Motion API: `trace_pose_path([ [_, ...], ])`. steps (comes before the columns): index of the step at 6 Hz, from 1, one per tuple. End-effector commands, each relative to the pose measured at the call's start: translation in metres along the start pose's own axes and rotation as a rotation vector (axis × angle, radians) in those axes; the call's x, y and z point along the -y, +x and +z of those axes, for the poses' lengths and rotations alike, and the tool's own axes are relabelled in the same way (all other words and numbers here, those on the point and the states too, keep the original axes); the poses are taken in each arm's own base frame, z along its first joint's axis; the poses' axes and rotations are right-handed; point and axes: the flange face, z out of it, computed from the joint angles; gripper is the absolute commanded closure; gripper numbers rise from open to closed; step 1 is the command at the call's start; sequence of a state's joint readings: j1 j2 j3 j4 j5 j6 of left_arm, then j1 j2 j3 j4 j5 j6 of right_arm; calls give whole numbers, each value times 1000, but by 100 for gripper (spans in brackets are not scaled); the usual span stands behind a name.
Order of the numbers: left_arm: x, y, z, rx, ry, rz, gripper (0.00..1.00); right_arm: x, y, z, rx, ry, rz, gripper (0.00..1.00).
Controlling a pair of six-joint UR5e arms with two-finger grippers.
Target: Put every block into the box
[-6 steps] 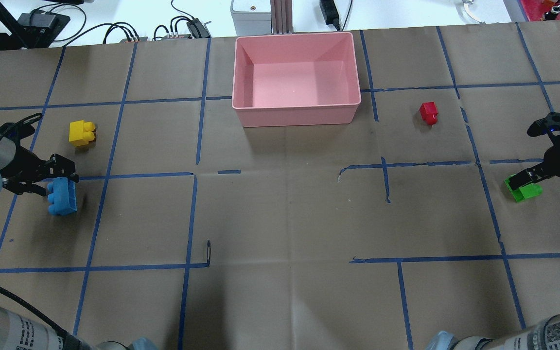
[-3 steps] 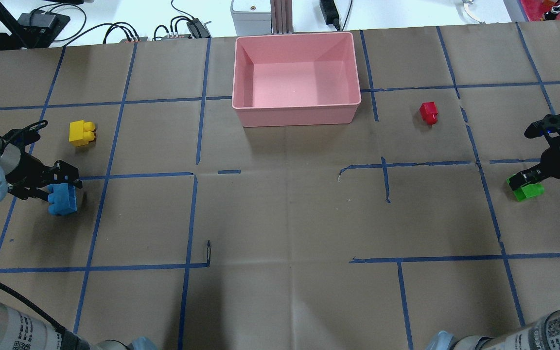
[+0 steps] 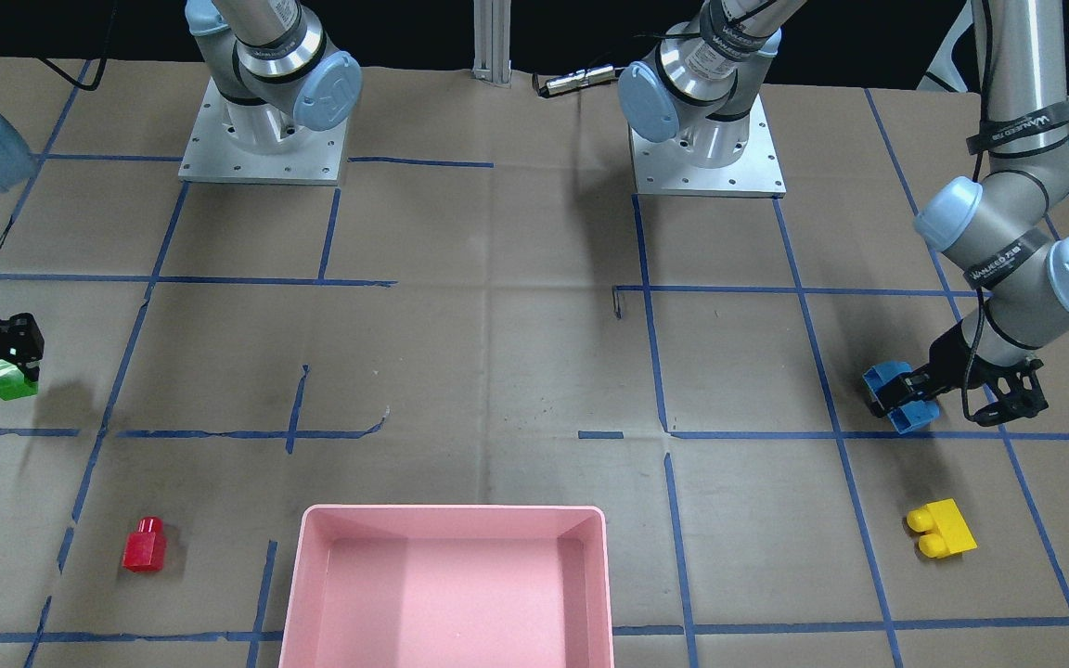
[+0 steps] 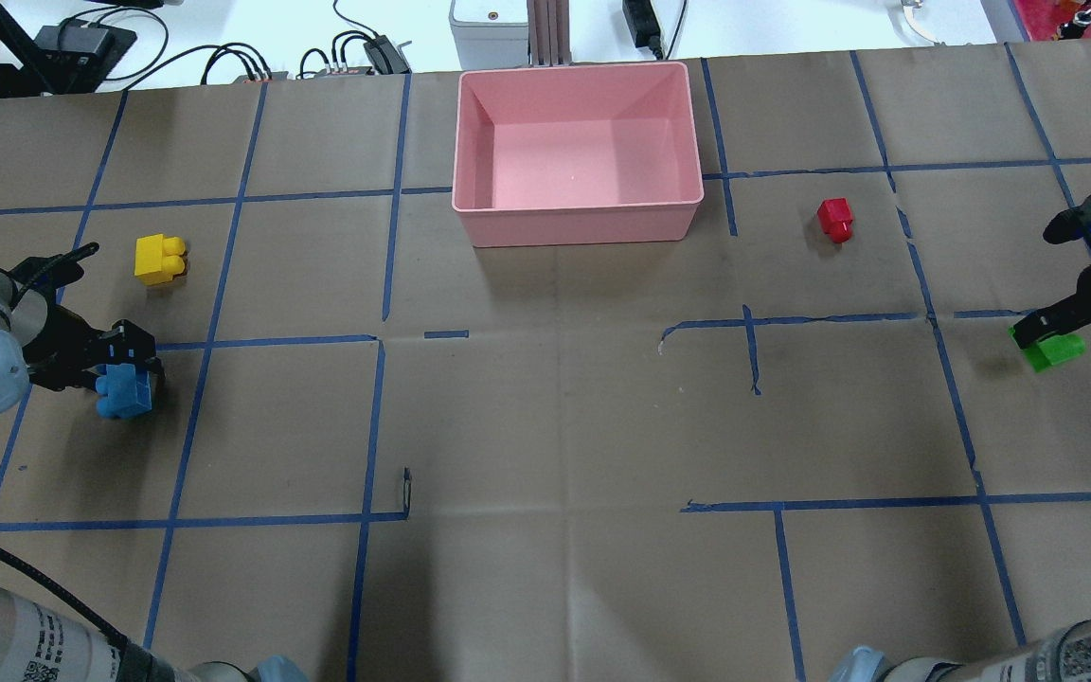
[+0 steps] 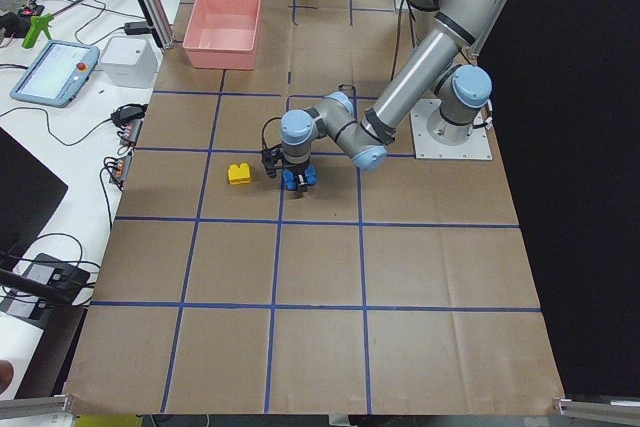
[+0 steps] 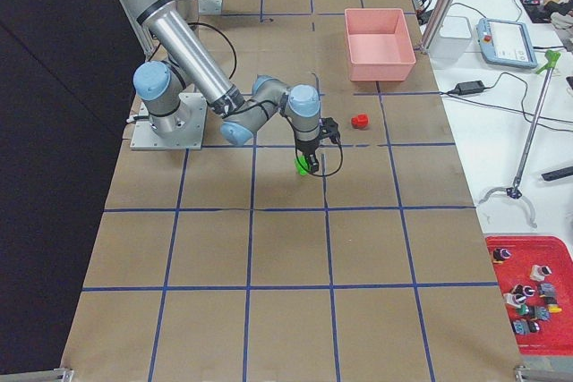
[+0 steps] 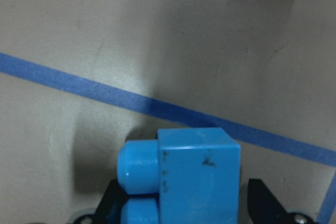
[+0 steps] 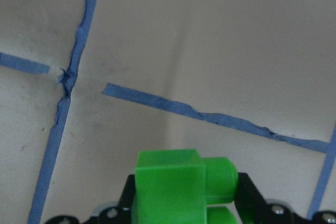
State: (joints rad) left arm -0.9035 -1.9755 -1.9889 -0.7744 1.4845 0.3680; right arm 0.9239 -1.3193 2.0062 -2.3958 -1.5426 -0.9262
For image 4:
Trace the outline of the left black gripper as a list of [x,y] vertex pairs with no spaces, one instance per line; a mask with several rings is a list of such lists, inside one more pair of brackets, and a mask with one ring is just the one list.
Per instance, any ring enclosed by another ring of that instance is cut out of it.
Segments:
[[74,387],[95,392],[103,375],[99,368],[108,366],[130,364],[163,376],[155,337],[129,319],[97,330],[79,316],[53,316],[23,352],[29,382],[48,391]]

